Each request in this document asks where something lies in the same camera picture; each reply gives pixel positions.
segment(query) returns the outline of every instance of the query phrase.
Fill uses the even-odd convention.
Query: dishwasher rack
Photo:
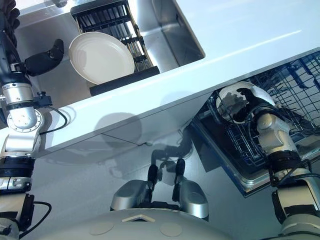
[[[134,73],[90,88],[92,96],[159,74],[148,55],[144,38],[126,0],[96,0],[70,10],[79,33],[100,32],[126,45],[134,61]]]
[[[294,142],[310,135],[320,136],[320,51],[244,81],[264,89],[273,98],[279,112],[290,126],[290,136]],[[217,116],[219,108],[228,110],[223,101],[218,109],[216,107],[219,91],[215,91],[208,102],[213,116]],[[265,164],[265,157],[259,145],[256,126],[251,125],[251,138],[248,123],[229,122],[226,132],[242,160],[248,166],[259,167]]]

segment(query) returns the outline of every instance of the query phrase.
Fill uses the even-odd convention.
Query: stainless steel sink basin
[[[35,10],[35,6],[24,9],[19,18],[21,26],[16,30],[16,37],[22,60],[47,51],[57,38],[64,41],[65,57],[61,64],[50,72],[31,78],[34,92],[47,92],[56,108],[91,97],[89,87],[92,84],[76,73],[68,57],[71,41],[80,34],[70,8],[86,2],[90,1],[69,0],[62,8],[53,4],[48,6],[47,2],[40,9]],[[144,38],[150,59],[154,66],[158,66],[160,73],[204,57],[174,0],[129,0],[128,5]]]

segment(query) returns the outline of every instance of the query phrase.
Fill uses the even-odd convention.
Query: dishwasher
[[[320,159],[320,51],[311,51],[244,80],[265,90],[290,126],[302,160]],[[218,89],[191,122],[191,128],[220,161],[244,197],[270,184],[258,132],[248,123],[227,121]]]

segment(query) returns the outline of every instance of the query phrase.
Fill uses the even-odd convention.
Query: white countertop
[[[71,122],[63,130],[47,134],[42,149],[60,149],[128,123],[129,116],[145,117],[320,47],[318,0],[177,3],[205,58],[61,108]],[[53,115],[50,129],[63,123]],[[7,128],[0,130],[1,146],[7,134]]]

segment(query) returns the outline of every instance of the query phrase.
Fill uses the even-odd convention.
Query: wire rack
[[[153,67],[145,42],[127,1],[121,0],[80,12],[72,12],[80,33],[101,32],[120,40],[130,51],[135,71]]]
[[[294,141],[310,135],[320,135],[320,51],[309,54],[292,62],[265,71],[244,81],[264,89],[274,100],[279,112],[290,126],[290,135]],[[213,93],[213,99],[219,98],[219,91]],[[217,108],[211,102],[211,112]],[[258,141],[258,132],[253,124],[229,122],[226,133],[241,159],[248,166],[259,167],[265,164],[264,154]]]

